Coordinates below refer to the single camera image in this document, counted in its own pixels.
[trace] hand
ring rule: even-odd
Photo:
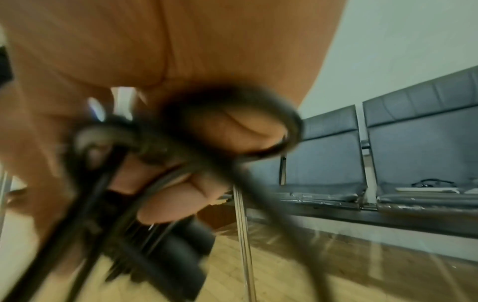
[[[110,87],[136,87],[137,110],[160,112],[176,91],[211,83],[267,87],[298,105],[314,82],[343,0],[118,1],[4,0],[8,39],[24,108],[53,174],[86,103],[113,107]],[[273,145],[283,127],[259,112],[218,110],[194,121],[205,141],[233,151]],[[112,189],[138,190],[165,168],[130,156]],[[227,184],[204,173],[158,192],[138,213],[144,223],[179,219],[217,199]]]

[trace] gray upholstery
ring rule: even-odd
[[[355,107],[308,118],[304,125],[305,141],[287,155],[286,185],[278,190],[357,200],[366,181]]]
[[[358,129],[355,106],[352,105],[305,119],[303,139],[320,138]]]
[[[416,203],[414,194],[398,194],[395,188],[423,179],[451,181],[464,189],[476,186],[478,68],[366,101],[363,109],[380,201]],[[474,199],[448,193],[427,198]]]
[[[265,186],[275,187],[280,185],[279,157],[260,160],[251,164],[249,171],[257,181]]]

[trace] chair backrest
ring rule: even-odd
[[[287,185],[366,184],[355,106],[304,120],[304,138],[287,155]]]
[[[478,180],[478,67],[363,103],[377,183]]]
[[[252,177],[266,186],[280,185],[281,158],[264,159],[254,162],[250,166]]]

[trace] chair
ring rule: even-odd
[[[286,158],[281,199],[338,207],[356,202],[367,188],[358,131],[353,105],[305,119],[303,142]]]
[[[478,67],[365,101],[363,109],[379,203],[478,205]]]

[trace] light wood floor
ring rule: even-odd
[[[314,301],[304,271],[291,257],[282,237],[257,223],[249,225],[249,232],[258,300]],[[328,263],[337,302],[478,301],[477,263],[323,232],[308,236],[311,248]],[[134,285],[126,277],[103,284],[109,264],[108,259],[102,259],[97,265],[80,301],[164,301],[147,284]],[[218,231],[208,267],[208,278],[197,301],[243,300],[243,272],[235,224]],[[68,281],[51,278],[36,302],[62,301],[68,285]]]

